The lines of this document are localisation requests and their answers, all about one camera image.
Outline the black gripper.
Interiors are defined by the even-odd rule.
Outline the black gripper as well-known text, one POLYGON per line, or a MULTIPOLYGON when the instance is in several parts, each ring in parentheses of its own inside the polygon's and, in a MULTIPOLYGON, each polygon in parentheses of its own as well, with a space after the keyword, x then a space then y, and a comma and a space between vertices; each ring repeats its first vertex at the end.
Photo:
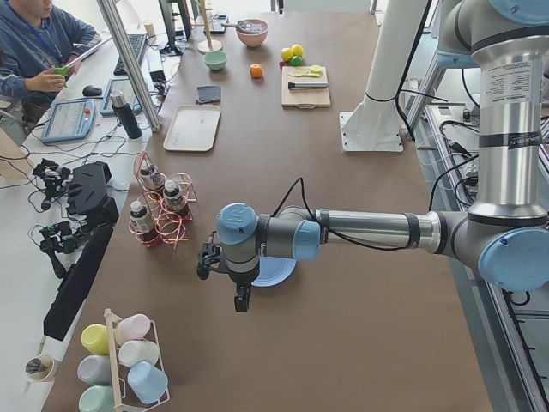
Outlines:
MULTIPOLYGON (((220 243, 214 241, 217 231, 210 233, 197 255, 196 274, 201 280, 207 280, 210 273, 227 274, 226 258, 220 243)), ((245 312, 250 306, 251 285, 236 285, 234 306, 236 312, 245 312)))

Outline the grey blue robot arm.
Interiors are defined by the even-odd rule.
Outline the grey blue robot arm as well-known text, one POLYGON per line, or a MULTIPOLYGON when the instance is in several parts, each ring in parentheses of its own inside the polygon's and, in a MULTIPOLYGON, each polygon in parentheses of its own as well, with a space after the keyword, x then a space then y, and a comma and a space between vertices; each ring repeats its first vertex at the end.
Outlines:
POLYGON ((465 212, 387 214, 279 207, 258 215, 244 203, 224 207, 198 255, 196 272, 227 274, 238 312, 249 307, 263 257, 317 257, 346 241, 382 251, 421 248, 455 258, 511 292, 548 280, 547 212, 536 199, 545 1, 448 1, 438 50, 477 63, 480 80, 478 193, 465 212))

